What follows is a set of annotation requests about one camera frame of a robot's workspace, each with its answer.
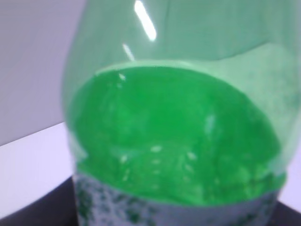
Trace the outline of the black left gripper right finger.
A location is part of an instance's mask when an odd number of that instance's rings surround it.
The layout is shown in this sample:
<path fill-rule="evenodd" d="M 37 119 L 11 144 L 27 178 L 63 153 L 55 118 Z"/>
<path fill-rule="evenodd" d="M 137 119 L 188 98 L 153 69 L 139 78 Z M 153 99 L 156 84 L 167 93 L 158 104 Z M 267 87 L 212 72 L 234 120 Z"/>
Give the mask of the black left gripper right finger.
<path fill-rule="evenodd" d="M 301 214 L 287 205 L 277 202 L 270 218 L 270 226 L 301 226 Z"/>

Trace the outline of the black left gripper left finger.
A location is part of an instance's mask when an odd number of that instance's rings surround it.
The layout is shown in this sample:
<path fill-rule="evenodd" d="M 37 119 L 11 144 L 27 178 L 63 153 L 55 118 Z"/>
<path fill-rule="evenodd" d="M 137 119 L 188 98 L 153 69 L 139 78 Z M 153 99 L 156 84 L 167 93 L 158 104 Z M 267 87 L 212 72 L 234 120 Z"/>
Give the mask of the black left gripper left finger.
<path fill-rule="evenodd" d="M 77 226 L 78 218 L 71 178 L 53 191 L 0 220 L 2 226 Z"/>

